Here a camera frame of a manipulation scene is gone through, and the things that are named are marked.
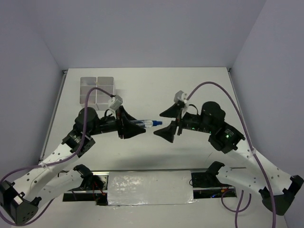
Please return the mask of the clear glue bottle blue cap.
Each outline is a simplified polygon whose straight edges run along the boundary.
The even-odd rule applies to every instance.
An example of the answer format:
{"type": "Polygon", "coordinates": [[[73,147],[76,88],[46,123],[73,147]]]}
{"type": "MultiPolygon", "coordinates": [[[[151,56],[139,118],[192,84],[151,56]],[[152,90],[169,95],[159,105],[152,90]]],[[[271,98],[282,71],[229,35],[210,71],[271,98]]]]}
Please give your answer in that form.
{"type": "Polygon", "coordinates": [[[157,120],[132,120],[131,122],[142,128],[151,128],[162,125],[162,121],[157,120]]]}

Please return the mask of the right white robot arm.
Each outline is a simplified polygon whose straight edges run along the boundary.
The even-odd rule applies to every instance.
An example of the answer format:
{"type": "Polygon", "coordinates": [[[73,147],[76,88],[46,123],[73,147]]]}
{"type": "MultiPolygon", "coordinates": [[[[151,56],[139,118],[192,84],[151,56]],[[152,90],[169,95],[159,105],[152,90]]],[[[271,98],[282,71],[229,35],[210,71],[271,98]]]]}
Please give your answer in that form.
{"type": "Polygon", "coordinates": [[[215,161],[207,170],[207,182],[212,186],[219,183],[234,185],[261,197],[263,205],[283,216],[304,180],[298,175],[290,175],[260,154],[250,150],[248,140],[235,127],[225,122],[226,113],[216,102],[205,102],[200,114],[184,112],[178,105],[160,114],[161,117],[173,118],[170,125],[154,132],[155,135],[172,143],[175,135],[183,130],[208,133],[211,146],[240,161],[246,172],[233,170],[227,165],[215,161]]]}

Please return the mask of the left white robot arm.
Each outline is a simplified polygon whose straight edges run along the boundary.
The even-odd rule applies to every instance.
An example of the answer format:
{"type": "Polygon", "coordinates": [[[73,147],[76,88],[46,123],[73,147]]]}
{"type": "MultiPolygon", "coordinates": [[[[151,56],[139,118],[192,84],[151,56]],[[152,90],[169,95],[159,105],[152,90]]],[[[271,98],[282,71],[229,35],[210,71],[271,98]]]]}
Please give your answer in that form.
{"type": "Polygon", "coordinates": [[[9,224],[29,225],[39,218],[38,210],[65,191],[77,188],[102,190],[104,182],[83,164],[67,167],[80,159],[95,144],[94,135],[117,132],[130,139],[145,133],[142,121],[130,116],[123,106],[110,115],[98,117],[95,109],[83,108],[73,129],[59,146],[38,165],[25,168],[26,174],[13,182],[0,181],[0,205],[10,217],[9,224]]]}

